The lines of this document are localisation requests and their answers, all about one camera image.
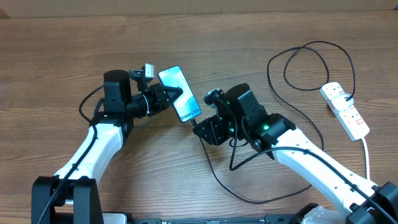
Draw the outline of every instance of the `wood grain surface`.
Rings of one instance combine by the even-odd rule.
[[[247,82],[269,113],[285,115],[320,146],[308,121],[279,101],[266,80],[273,55],[312,40],[336,43],[352,56],[355,104],[371,128],[366,139],[372,180],[398,184],[397,11],[0,20],[0,223],[30,223],[33,181],[53,175],[83,142],[88,124],[78,105],[112,69],[138,69],[146,62],[157,71],[180,65],[203,110],[198,121],[214,114],[201,100],[208,90]],[[351,92],[344,53],[329,45],[312,47],[326,60],[330,81]],[[364,176],[362,143],[349,139],[320,93],[285,83],[288,57],[271,64],[276,90],[314,120],[329,155]],[[310,88],[324,84],[326,72],[314,53],[303,51],[291,61],[287,76],[294,85]],[[85,113],[92,113],[101,96],[88,100]],[[200,218],[295,213],[310,202],[333,208],[314,188],[265,205],[241,202],[217,184],[191,124],[180,123],[173,109],[136,124],[141,125],[99,184],[104,211]],[[266,156],[230,172],[227,144],[208,146],[208,151],[220,180],[244,198],[272,198],[308,184]],[[254,151],[244,147],[237,153],[241,161]]]

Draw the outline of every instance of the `wooden tabletop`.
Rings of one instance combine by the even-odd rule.
[[[275,97],[266,78],[272,56],[312,40],[336,43],[352,56],[355,105],[371,129],[366,140],[372,180],[398,184],[397,11],[0,19],[0,223],[30,223],[33,181],[53,175],[83,142],[88,124],[78,105],[108,70],[140,69],[147,62],[158,72],[180,65],[203,111],[197,121],[214,114],[201,100],[208,90],[246,82],[269,113],[288,117],[320,146],[308,121]],[[324,44],[312,47],[324,57],[330,81],[352,92],[344,53]],[[288,57],[271,64],[276,90],[314,120],[329,155],[364,176],[362,142],[349,139],[319,91],[286,84],[282,72]],[[305,51],[291,61],[287,76],[302,88],[326,80],[321,60]],[[91,114],[102,96],[89,99],[85,113]],[[218,185],[191,124],[180,123],[172,108],[136,124],[141,125],[99,183],[103,211],[200,218],[295,213],[310,202],[333,208],[314,188],[265,205],[239,201]],[[228,144],[208,151],[220,180],[244,198],[272,198],[308,185],[267,156],[230,172]],[[244,147],[237,153],[241,161],[254,151]]]

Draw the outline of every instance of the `smartphone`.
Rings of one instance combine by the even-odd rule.
[[[159,72],[157,76],[162,85],[182,89],[183,93],[173,103],[174,110],[181,122],[184,123],[201,114],[199,104],[178,65]]]

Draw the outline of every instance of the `power strip socket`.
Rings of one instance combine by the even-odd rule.
[[[348,95],[339,83],[327,83],[320,89],[320,92],[352,141],[359,140],[369,133],[370,129],[355,108],[353,100],[351,105],[345,105],[346,102],[344,102],[343,105],[334,103],[335,106],[333,106],[333,102],[336,102],[336,99]]]

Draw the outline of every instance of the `power outlet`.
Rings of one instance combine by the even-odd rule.
[[[353,104],[340,111],[333,106],[332,99],[346,94],[339,83],[327,83],[320,92],[352,141],[359,140],[369,133],[368,125]]]

